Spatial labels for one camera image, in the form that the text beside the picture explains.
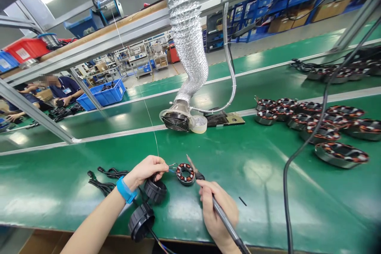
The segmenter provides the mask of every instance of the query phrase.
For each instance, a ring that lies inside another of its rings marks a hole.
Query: green workbench
[[[380,118],[381,96],[338,102],[358,106]],[[246,124],[210,128],[202,135],[156,132],[159,155],[167,163],[186,161],[188,154],[208,180],[217,181],[237,202],[238,232],[254,246],[286,248],[282,172],[285,161],[300,146],[298,132],[284,123],[262,126],[253,116]],[[340,140],[370,155],[370,162],[352,170],[330,166],[316,158],[313,146],[289,171],[289,203],[294,247],[309,252],[363,253],[381,222],[378,172],[380,143]],[[0,224],[74,231],[103,199],[87,183],[88,170],[101,182],[113,181],[96,171],[131,170],[142,158],[156,154],[153,133],[142,133],[1,158]],[[172,173],[163,182],[169,194],[154,207],[154,230],[162,239],[210,241],[202,221],[198,187],[185,187]],[[238,197],[247,204],[244,206]],[[131,206],[111,234],[128,235]]]
[[[370,28],[366,25],[354,40],[358,42],[363,34]],[[301,58],[311,54],[317,54],[330,49],[342,34],[343,30],[323,34],[300,42],[265,50],[234,60],[236,73],[242,73],[262,67]],[[371,36],[371,39],[381,37],[381,27]],[[229,75],[226,63],[210,66],[208,80],[214,80]],[[160,81],[137,86],[128,89],[123,101],[139,99],[169,90],[177,89],[186,79],[186,74],[177,75]],[[360,82],[349,82],[344,85],[333,85],[331,94],[366,89],[381,86],[377,77],[368,77]],[[301,74],[293,68],[282,66],[259,73],[253,73],[237,78],[237,93],[229,112],[235,112],[255,107],[255,95],[260,98],[279,99],[282,97],[297,98],[299,100],[319,97],[323,93],[324,85],[320,82],[306,80],[306,75]],[[223,106],[231,94],[231,81],[221,81],[206,85],[200,89],[192,99],[192,105],[203,109]],[[93,111],[65,118],[59,122],[66,131],[74,137],[82,139],[92,136],[110,134],[120,131],[134,130],[160,125],[162,122],[158,114],[170,107],[175,94],[166,94],[148,100],[134,102],[108,108],[102,112]],[[0,134],[0,152],[18,150],[46,144],[58,143],[61,140],[51,134],[43,126],[32,129],[21,129],[9,133]]]
[[[235,60],[241,73],[328,50],[340,32],[322,35],[284,47]],[[225,63],[210,67],[208,80],[228,76]],[[178,88],[184,75],[128,90],[125,100]],[[381,86],[377,77],[360,82],[333,85],[330,94]],[[237,78],[237,94],[228,111],[255,107],[260,98],[298,99],[322,95],[324,85],[306,81],[306,75],[287,66]],[[231,82],[202,87],[192,100],[200,108],[222,106],[230,96]],[[160,125],[158,114],[170,107],[174,94],[119,105],[64,119],[59,124],[73,136],[86,138],[125,130]],[[365,117],[381,118],[381,95],[361,97],[342,104],[364,109]],[[245,243],[266,248],[287,247],[283,208],[283,167],[302,144],[298,132],[284,123],[262,126],[253,116],[246,124],[209,128],[202,135],[156,131],[159,155],[168,164],[186,162],[186,154],[208,180],[217,181],[237,202],[240,211],[238,233]],[[42,126],[0,135],[0,151],[52,144],[59,139]],[[370,155],[370,162],[352,170],[330,166],[307,146],[289,170],[289,204],[294,248],[319,253],[364,253],[376,238],[381,223],[381,178],[377,170],[381,143],[366,142],[343,135],[340,142],[352,144]],[[108,179],[97,172],[107,169],[131,170],[149,154],[156,154],[153,132],[75,144],[65,147],[13,154],[0,158],[0,224],[29,228],[74,231],[103,199],[88,184],[92,170],[101,182]],[[185,187],[174,174],[164,175],[169,194],[154,207],[154,230],[161,239],[210,242],[202,221],[198,187]],[[246,202],[245,206],[239,196]],[[117,220],[111,234],[128,235],[127,224],[133,206]]]

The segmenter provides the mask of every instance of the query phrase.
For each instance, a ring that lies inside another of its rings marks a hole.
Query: floor
[[[353,17],[358,13],[358,10],[351,11],[345,14],[341,14],[336,17],[332,17],[323,21],[309,24],[307,26],[302,26],[292,30],[285,31],[283,33],[277,34],[276,40],[274,36],[262,38],[254,42],[249,43],[232,43],[231,53],[233,59],[241,58],[243,56],[260,52],[263,50],[268,50],[278,46],[284,46],[293,42],[304,40],[306,38],[316,37],[331,31],[336,31],[340,29],[345,29]],[[225,62],[225,53],[223,49],[213,51],[206,54],[206,59],[209,65],[218,64]],[[153,81],[158,81],[175,75],[185,73],[185,70],[180,62],[169,64],[168,68],[163,68],[160,70],[154,70],[153,74],[147,74],[142,76],[140,79],[136,79],[134,76],[125,78],[123,80],[124,85],[127,89],[150,83]]]

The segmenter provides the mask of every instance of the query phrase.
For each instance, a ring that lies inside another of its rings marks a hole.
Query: blue bin
[[[90,14],[86,18],[75,23],[64,22],[63,26],[77,38],[83,38],[104,27],[101,18],[90,9]]]
[[[113,88],[104,91],[101,91],[103,86],[111,85],[111,82],[90,88],[91,93],[94,94],[94,97],[98,100],[100,105],[106,106],[122,100],[126,88],[121,79],[114,81],[114,84],[115,86]],[[96,108],[86,94],[82,94],[77,101],[86,111]]]
[[[19,66],[19,62],[8,52],[0,51],[0,71],[6,72]]]

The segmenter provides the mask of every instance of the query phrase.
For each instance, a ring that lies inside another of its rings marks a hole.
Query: thin wire
[[[374,30],[377,28],[377,26],[381,22],[381,17],[378,18],[377,22],[373,25],[373,27],[366,33],[366,35],[362,38],[360,43],[356,46],[356,48],[351,52],[351,54],[345,59],[345,61],[335,70],[335,72],[332,74],[331,78],[327,82],[325,88],[324,88],[324,95],[323,95],[323,104],[321,108],[320,118],[317,122],[312,134],[310,137],[303,143],[302,146],[294,154],[290,156],[290,158],[287,160],[285,168],[283,169],[283,194],[284,194],[284,204],[285,204],[285,213],[286,213],[286,227],[287,227],[287,244],[288,244],[288,253],[293,254],[293,242],[292,242],[292,228],[291,228],[291,220],[290,220],[290,209],[289,209],[289,195],[287,190],[287,171],[289,169],[289,166],[291,162],[303,151],[303,149],[308,145],[308,143],[311,141],[311,139],[316,135],[317,131],[319,130],[321,124],[324,120],[324,112],[327,107],[327,100],[328,100],[328,88],[331,85],[332,81],[340,70],[347,65],[347,63],[352,60],[352,58],[356,55],[358,50],[361,48],[361,46],[364,44],[364,42],[368,39],[368,37],[374,32]]]
[[[113,14],[113,13],[111,13],[111,14],[112,14],[112,17],[113,17],[113,19],[114,19],[114,24],[115,24],[115,27],[116,27],[116,31],[118,32],[120,42],[122,43],[122,47],[124,48],[122,38],[120,37],[120,33],[119,33],[119,29],[118,29],[118,25],[117,25],[116,22],[115,22],[114,14]],[[142,93],[142,90],[140,89],[140,87],[139,87],[139,91],[140,91],[140,94],[141,94],[141,96],[142,96],[142,98],[143,98],[144,105],[146,106],[146,109],[147,109],[148,117],[150,118],[151,125],[152,125],[152,127],[153,127],[154,124],[152,123],[151,115],[150,115],[150,112],[148,111],[147,103],[146,103],[146,101],[145,101],[145,99],[144,99],[144,96],[143,96],[143,93]],[[156,133],[155,133],[155,131],[154,131],[154,136],[155,136],[155,141],[156,141],[156,148],[157,148],[157,150],[158,150],[158,157],[160,157],[160,156],[159,156],[159,145],[158,145],[158,140],[157,140],[157,138],[156,138]]]

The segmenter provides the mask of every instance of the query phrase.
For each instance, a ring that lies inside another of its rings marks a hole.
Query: metal rail
[[[361,89],[356,91],[350,91],[350,92],[343,92],[338,94],[332,94],[328,96],[327,102],[336,102],[336,101],[342,101],[347,99],[353,99],[353,98],[359,98],[359,97],[366,97],[366,96],[373,96],[373,95],[379,95],[381,94],[381,87],[373,87],[369,89]],[[300,101],[314,101],[314,102],[321,102],[323,100],[323,97],[316,97],[316,98],[307,98],[302,99]],[[236,111],[240,116],[251,116],[256,114],[255,109],[246,109],[241,111]],[[127,131],[121,131],[111,134],[105,134],[105,135],[99,135],[99,136],[93,136],[93,137],[87,137],[81,139],[78,143],[87,143],[87,142],[94,142],[98,140],[104,140],[104,139],[110,139],[110,138],[116,138],[116,137],[122,137],[122,136],[129,136],[134,134],[140,134],[140,133],[146,133],[146,132],[153,132],[153,131],[159,131],[159,130],[166,130],[164,124],[151,126],[151,127],[144,127],[134,130],[127,130]],[[13,154],[20,154],[25,152],[32,152],[37,150],[46,150],[51,148],[57,148],[57,147],[63,147],[67,146],[65,142],[60,143],[54,143],[54,144],[48,144],[43,146],[36,146],[31,148],[25,148],[20,150],[14,150],[14,151],[7,151],[7,152],[0,152],[0,156],[6,156],[6,155],[13,155]]]

